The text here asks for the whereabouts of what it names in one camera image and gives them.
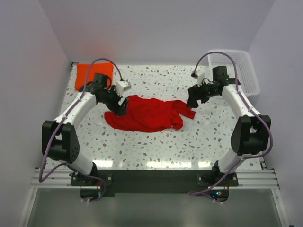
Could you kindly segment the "red t shirt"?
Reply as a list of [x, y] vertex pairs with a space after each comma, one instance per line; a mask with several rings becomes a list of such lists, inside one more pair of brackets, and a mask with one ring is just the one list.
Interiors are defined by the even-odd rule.
[[104, 113], [105, 121], [114, 129], [123, 131], [159, 132], [183, 127], [181, 116], [194, 119], [195, 111], [181, 100], [162, 101], [129, 96], [126, 115], [117, 116], [112, 111]]

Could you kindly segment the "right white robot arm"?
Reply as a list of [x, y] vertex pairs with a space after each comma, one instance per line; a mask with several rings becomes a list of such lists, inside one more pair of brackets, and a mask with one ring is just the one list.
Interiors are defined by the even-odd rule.
[[215, 67], [213, 72], [213, 80], [203, 74], [192, 73], [197, 83], [188, 89], [187, 107], [198, 108], [198, 102], [204, 104], [211, 97], [221, 96], [237, 118], [231, 135], [231, 148], [215, 162], [209, 174], [212, 183], [221, 186], [228, 180], [227, 174], [235, 172], [243, 161], [265, 155], [272, 145], [271, 119], [255, 110], [243, 94], [240, 82], [228, 76], [225, 66]]

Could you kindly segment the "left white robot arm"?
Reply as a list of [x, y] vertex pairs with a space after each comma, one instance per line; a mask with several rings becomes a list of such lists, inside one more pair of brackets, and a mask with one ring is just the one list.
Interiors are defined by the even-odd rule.
[[89, 111], [97, 104], [104, 104], [116, 116], [126, 115], [128, 98], [122, 98], [124, 92], [131, 89], [131, 83], [120, 80], [108, 85], [109, 76], [97, 73], [92, 82], [80, 89], [70, 106], [53, 121], [45, 121], [42, 125], [42, 153], [45, 168], [46, 159], [59, 161], [77, 172], [86, 185], [94, 185], [98, 181], [95, 165], [80, 152], [76, 129]]

